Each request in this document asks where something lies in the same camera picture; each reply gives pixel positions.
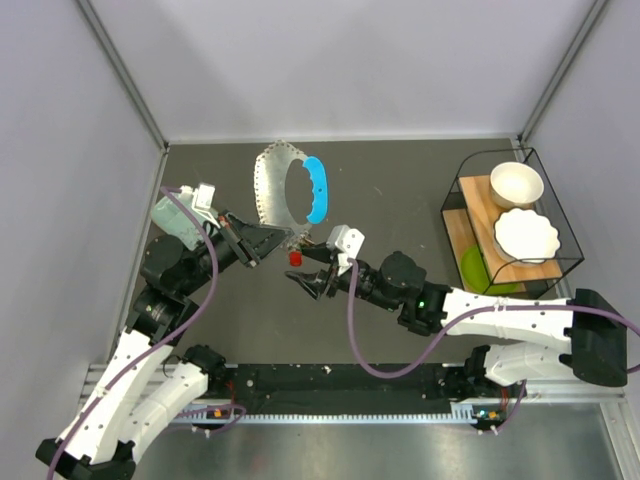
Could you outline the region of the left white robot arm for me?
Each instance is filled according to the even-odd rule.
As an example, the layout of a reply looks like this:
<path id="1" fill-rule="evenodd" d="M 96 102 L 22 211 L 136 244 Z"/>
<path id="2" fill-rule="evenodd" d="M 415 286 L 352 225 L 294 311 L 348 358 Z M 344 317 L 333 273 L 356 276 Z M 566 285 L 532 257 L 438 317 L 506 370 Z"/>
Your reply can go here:
<path id="1" fill-rule="evenodd" d="M 194 248 L 169 234 L 151 241 L 140 267 L 145 286 L 102 377 L 74 421 L 36 451 L 47 475 L 129 479 L 153 441 L 192 401 L 220 394 L 227 382 L 225 359 L 204 345 L 189 348 L 154 392 L 143 391 L 206 308 L 191 294 L 215 287 L 218 274 L 234 263 L 257 266 L 292 235 L 288 228 L 249 224 L 225 212 L 204 223 Z"/>

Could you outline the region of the metal keyring with blue handle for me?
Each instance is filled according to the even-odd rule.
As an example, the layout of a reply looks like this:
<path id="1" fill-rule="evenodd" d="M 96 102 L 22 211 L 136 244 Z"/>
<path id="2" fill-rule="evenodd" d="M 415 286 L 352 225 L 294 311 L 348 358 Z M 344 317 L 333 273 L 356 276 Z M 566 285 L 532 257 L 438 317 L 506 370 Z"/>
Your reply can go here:
<path id="1" fill-rule="evenodd" d="M 287 203 L 286 177 L 293 163 L 299 161 L 311 181 L 311 211 L 304 223 L 298 223 Z M 256 157 L 254 197 L 261 224 L 291 229 L 296 235 L 322 223 L 329 210 L 329 185 L 325 166 L 315 156 L 308 156 L 292 144 L 278 140 Z"/>

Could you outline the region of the red capped key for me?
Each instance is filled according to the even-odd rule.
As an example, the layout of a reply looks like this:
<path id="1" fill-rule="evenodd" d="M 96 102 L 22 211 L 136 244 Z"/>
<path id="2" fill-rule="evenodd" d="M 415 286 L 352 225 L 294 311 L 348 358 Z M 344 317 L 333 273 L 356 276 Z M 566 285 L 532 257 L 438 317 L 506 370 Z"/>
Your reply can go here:
<path id="1" fill-rule="evenodd" d="M 303 263 L 303 255 L 300 250 L 291 250 L 289 252 L 289 263 L 292 267 L 300 267 Z"/>

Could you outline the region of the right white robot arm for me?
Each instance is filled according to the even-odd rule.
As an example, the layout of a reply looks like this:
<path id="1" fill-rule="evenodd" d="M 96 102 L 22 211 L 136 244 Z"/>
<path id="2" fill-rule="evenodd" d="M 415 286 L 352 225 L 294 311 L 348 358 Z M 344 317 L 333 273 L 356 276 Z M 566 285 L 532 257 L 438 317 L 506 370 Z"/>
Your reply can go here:
<path id="1" fill-rule="evenodd" d="M 314 299 L 348 294 L 347 328 L 355 336 L 355 302 L 363 300 L 395 312 L 408 331 L 439 342 L 446 336 L 498 339 L 473 350 L 466 380 L 487 396 L 521 381 L 573 376 L 601 387 L 623 387 L 628 322 L 599 293 L 578 289 L 571 298 L 527 300 L 486 296 L 427 281 L 426 271 L 395 251 L 380 267 L 314 245 L 303 255 L 326 264 L 316 273 L 286 272 Z"/>

